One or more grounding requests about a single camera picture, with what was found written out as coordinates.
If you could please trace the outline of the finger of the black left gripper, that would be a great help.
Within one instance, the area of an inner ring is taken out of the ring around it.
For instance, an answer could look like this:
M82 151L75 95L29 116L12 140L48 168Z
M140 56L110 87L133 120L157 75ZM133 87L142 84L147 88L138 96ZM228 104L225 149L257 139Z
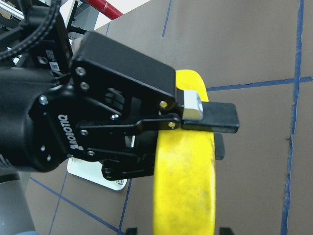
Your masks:
M197 72L175 70L97 32L83 38L72 70L84 95L104 106L97 117L80 121L81 129L236 133L240 127L235 105L210 102Z
M135 136L134 146L126 149L127 153L134 153L135 156L118 153L112 160L102 160L103 177L109 181L117 181L153 175L157 138L157 133Z

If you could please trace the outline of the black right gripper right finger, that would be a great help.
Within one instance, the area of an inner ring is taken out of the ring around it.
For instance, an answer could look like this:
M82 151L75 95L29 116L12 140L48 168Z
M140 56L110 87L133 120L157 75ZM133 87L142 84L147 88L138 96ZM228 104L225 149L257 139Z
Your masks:
M220 227L219 235L234 235L234 232L230 227Z

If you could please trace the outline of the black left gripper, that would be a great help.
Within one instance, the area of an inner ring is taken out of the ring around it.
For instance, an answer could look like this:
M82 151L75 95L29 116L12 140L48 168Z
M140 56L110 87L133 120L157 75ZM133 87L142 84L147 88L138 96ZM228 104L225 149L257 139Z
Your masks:
M0 169L49 172L76 157L108 168L136 158L125 132L92 130L121 114L125 95L114 88L89 92L47 70L0 70Z

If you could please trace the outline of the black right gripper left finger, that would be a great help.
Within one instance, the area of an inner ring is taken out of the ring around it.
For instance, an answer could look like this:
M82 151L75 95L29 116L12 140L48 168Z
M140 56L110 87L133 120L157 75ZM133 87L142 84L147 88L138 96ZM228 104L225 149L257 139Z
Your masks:
M125 235L137 235L137 228L127 228Z

